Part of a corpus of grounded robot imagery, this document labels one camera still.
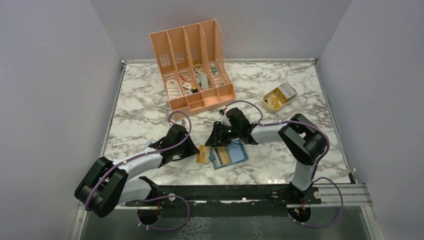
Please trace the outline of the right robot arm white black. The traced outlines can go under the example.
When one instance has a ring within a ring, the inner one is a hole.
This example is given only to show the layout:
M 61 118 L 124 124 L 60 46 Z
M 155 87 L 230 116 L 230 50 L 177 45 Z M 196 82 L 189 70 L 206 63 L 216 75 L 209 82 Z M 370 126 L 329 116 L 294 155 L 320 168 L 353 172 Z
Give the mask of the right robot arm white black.
M 313 193 L 313 178 L 318 163 L 329 151 L 330 141 L 325 133 L 297 113 L 289 120 L 276 123 L 251 123 L 238 108 L 223 112 L 222 120 L 214 122 L 209 147 L 226 147 L 240 139 L 245 145 L 283 142 L 297 161 L 289 183 L 289 199 L 300 204 Z

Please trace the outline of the gold credit card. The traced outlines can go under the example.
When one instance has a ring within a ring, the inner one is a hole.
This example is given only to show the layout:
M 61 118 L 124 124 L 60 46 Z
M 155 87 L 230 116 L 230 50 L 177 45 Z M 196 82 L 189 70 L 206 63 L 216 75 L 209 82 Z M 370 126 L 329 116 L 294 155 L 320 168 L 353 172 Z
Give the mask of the gold credit card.
M 199 153 L 196 157 L 196 162 L 200 164 L 208 164 L 210 160 L 211 147 L 200 145 L 198 149 Z
M 224 146 L 219 146 L 214 148 L 214 155 L 215 155 L 215 164 L 219 168 L 232 163 L 229 157 L 229 154 L 227 152 L 227 149 Z

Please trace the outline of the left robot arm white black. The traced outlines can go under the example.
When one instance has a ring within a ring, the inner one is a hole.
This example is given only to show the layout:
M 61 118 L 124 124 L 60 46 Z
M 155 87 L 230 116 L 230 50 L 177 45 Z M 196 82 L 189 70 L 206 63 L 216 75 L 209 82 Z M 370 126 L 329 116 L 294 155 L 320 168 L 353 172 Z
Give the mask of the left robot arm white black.
M 117 205 L 133 200 L 152 205 L 157 200 L 153 183 L 137 176 L 199 152 L 189 131 L 174 124 L 164 137 L 152 141 L 140 153 L 115 160 L 105 156 L 98 158 L 76 187 L 74 197 L 100 218 L 110 214 Z

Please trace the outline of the blue card holder wallet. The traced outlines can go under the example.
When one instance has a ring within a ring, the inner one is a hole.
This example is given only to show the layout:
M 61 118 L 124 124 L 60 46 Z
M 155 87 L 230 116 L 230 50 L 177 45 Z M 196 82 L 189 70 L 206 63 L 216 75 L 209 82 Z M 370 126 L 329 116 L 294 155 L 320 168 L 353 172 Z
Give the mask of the blue card holder wallet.
M 217 147 L 212 147 L 210 150 L 209 160 L 213 164 L 214 169 L 217 170 L 223 167 L 235 165 L 249 159 L 247 151 L 244 147 L 244 143 L 240 139 L 232 141 L 232 143 L 230 143 L 229 145 L 225 147 L 230 157 L 231 164 L 228 164 L 222 167 L 217 167 L 215 163 L 215 154 L 214 154 L 214 148 L 217 148 Z

